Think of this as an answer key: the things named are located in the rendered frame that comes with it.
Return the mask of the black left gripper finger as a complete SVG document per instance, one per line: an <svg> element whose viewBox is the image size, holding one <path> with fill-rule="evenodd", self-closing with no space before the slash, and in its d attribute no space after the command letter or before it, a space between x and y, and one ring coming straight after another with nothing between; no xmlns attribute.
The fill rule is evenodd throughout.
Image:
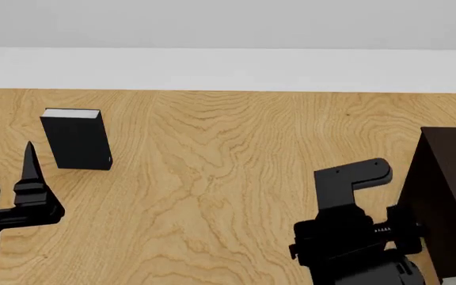
<svg viewBox="0 0 456 285"><path fill-rule="evenodd" d="M48 186L31 142L25 147L21 179L14 185L15 206L41 205L47 201Z"/></svg>

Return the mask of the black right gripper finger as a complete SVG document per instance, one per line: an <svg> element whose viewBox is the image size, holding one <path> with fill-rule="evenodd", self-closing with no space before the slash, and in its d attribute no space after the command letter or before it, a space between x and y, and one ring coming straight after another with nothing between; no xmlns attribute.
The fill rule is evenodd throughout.
<svg viewBox="0 0 456 285"><path fill-rule="evenodd" d="M354 191L378 187L391 182L393 170L384 158L372 158L314 173L319 211L350 206L355 203Z"/></svg>

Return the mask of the dark brown wooden cabinet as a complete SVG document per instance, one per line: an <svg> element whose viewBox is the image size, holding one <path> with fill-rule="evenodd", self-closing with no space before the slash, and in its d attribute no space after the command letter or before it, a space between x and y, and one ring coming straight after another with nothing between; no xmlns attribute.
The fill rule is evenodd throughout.
<svg viewBox="0 0 456 285"><path fill-rule="evenodd" d="M425 226L440 279L456 277L456 127L422 127L399 203Z"/></svg>

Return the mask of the black hardcover book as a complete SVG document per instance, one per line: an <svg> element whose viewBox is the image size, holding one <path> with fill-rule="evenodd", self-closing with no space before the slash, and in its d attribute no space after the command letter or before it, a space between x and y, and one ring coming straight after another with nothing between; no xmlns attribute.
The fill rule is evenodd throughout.
<svg viewBox="0 0 456 285"><path fill-rule="evenodd" d="M58 168L112 168L112 154L100 110L46 108L40 121Z"/></svg>

